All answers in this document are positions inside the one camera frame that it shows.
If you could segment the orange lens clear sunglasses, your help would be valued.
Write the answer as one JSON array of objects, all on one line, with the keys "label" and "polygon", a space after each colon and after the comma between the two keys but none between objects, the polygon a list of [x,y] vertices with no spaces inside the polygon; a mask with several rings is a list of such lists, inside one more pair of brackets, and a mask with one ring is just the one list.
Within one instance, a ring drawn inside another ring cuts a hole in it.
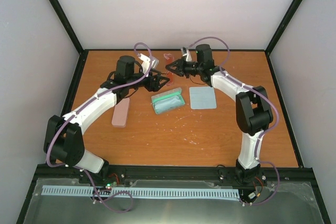
[{"label": "orange lens clear sunglasses", "polygon": [[[165,53],[163,55],[163,57],[165,59],[165,64],[166,65],[169,65],[169,64],[171,64],[171,63],[173,63],[175,61],[174,56],[172,54],[170,54],[170,53]],[[171,72],[169,72],[169,71],[167,71],[166,75],[170,79],[169,82],[166,85],[167,86],[172,86],[174,84],[174,74],[171,73]]]}]

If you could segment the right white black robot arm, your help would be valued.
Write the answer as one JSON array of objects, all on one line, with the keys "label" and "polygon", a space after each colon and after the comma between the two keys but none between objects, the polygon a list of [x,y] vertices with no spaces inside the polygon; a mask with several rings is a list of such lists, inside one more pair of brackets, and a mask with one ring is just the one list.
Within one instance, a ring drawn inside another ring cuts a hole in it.
[{"label": "right white black robot arm", "polygon": [[240,82],[222,67],[215,65],[208,44],[196,47],[197,60],[193,61],[188,49],[182,48],[182,57],[166,65],[166,70],[180,76],[200,76],[210,87],[235,101],[236,122],[242,132],[242,146],[235,165],[236,180],[250,183],[260,172],[260,148],[263,134],[273,121],[267,93],[262,86],[253,87]]}]

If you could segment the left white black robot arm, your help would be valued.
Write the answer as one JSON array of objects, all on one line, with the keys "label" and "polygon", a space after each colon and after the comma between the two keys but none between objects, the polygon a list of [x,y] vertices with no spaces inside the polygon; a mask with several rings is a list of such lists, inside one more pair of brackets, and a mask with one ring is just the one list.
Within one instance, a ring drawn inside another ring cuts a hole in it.
[{"label": "left white black robot arm", "polygon": [[85,149],[83,135],[88,127],[105,111],[128,97],[129,91],[144,87],[149,92],[159,91],[169,78],[156,70],[159,60],[138,54],[139,61],[131,56],[121,56],[115,71],[109,73],[95,94],[81,106],[63,116],[52,116],[47,124],[44,152],[47,164],[51,159],[60,165],[90,171],[97,183],[108,180],[108,161]]}]

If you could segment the grey glasses case teal lining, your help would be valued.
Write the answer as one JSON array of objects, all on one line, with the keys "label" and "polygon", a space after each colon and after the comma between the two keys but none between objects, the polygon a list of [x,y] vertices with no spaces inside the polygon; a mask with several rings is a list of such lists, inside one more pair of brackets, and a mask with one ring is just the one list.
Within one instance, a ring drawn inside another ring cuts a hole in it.
[{"label": "grey glasses case teal lining", "polygon": [[156,114],[174,110],[185,105],[182,97],[182,88],[175,88],[151,97],[153,110]]}]

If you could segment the light blue cloth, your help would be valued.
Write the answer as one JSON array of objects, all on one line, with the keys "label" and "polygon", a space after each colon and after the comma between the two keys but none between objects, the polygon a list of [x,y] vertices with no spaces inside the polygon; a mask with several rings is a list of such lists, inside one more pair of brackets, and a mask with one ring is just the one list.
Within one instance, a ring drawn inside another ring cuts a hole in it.
[{"label": "light blue cloth", "polygon": [[180,105],[183,105],[183,101],[181,101],[180,97],[175,95],[173,97],[169,97],[154,103],[154,110],[157,114],[163,113],[170,109],[176,108]]},{"label": "light blue cloth", "polygon": [[192,110],[217,108],[215,91],[212,87],[190,87],[190,106]]}]

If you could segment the pink glasses case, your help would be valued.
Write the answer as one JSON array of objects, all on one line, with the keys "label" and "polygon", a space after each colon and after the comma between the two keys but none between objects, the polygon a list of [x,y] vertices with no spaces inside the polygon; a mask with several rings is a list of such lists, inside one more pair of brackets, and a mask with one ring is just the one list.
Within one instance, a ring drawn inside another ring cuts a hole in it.
[{"label": "pink glasses case", "polygon": [[125,127],[127,124],[128,113],[130,107],[130,99],[126,98],[121,100],[113,111],[111,124],[114,127]]}]

